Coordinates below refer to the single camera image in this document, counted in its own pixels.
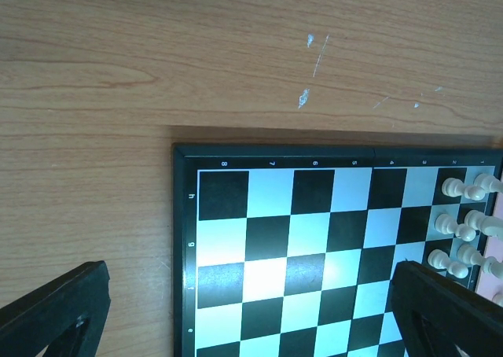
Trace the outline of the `white bishop chess piece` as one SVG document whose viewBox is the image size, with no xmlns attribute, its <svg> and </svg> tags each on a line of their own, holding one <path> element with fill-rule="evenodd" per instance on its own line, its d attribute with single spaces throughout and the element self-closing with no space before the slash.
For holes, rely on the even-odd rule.
<svg viewBox="0 0 503 357">
<path fill-rule="evenodd" d="M 484 257 L 470 244 L 463 244 L 457 251 L 457 258 L 465 264 L 479 265 L 486 274 L 492 274 L 494 277 L 502 279 L 502 262 L 497 261 L 493 256 Z"/>
</svg>

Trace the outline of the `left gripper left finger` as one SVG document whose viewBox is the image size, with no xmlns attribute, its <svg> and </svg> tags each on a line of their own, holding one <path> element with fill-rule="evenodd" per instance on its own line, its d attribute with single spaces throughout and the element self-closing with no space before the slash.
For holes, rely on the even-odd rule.
<svg viewBox="0 0 503 357">
<path fill-rule="evenodd" d="M 2 356 L 95 356 L 110 308 L 104 261 L 86 262 L 1 309 Z"/>
</svg>

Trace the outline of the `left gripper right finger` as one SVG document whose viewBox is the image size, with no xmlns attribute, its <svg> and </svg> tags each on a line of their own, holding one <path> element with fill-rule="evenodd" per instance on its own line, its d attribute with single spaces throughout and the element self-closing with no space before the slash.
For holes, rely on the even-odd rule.
<svg viewBox="0 0 503 357">
<path fill-rule="evenodd" d="M 502 307 L 415 261 L 396 265 L 391 308 L 410 356 L 502 355 Z"/>
</svg>

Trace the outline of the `white pawn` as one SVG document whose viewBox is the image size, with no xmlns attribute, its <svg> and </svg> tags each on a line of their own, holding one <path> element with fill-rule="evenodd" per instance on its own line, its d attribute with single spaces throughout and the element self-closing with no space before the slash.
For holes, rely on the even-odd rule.
<svg viewBox="0 0 503 357">
<path fill-rule="evenodd" d="M 428 264 L 437 270 L 446 270 L 456 278 L 466 278 L 468 267 L 452 260 L 444 251 L 435 249 L 428 255 Z"/>
<path fill-rule="evenodd" d="M 463 241 L 473 241 L 476 236 L 474 228 L 462 223 L 448 214 L 441 214 L 435 221 L 435 229 L 442 234 L 452 234 Z"/>
<path fill-rule="evenodd" d="M 442 184 L 442 193 L 448 197 L 465 197 L 474 201 L 481 201 L 486 191 L 475 185 L 467 185 L 458 178 L 447 178 Z"/>
</svg>

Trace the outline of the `white rook chess piece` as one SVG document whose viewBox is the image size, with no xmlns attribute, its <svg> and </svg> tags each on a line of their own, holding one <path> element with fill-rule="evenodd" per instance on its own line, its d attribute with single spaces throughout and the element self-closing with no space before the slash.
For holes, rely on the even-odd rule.
<svg viewBox="0 0 503 357">
<path fill-rule="evenodd" d="M 478 175 L 474 185 L 483 188 L 486 193 L 503 193 L 503 182 L 493 175 Z"/>
</svg>

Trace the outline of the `white knight chess piece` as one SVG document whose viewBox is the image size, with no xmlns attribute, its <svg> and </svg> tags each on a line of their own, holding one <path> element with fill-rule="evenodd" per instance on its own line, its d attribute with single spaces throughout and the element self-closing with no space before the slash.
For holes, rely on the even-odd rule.
<svg viewBox="0 0 503 357">
<path fill-rule="evenodd" d="M 464 223 L 479 230 L 488 237 L 502 240 L 503 220 L 495 216 L 488 216 L 477 210 L 471 210 L 464 218 Z"/>
</svg>

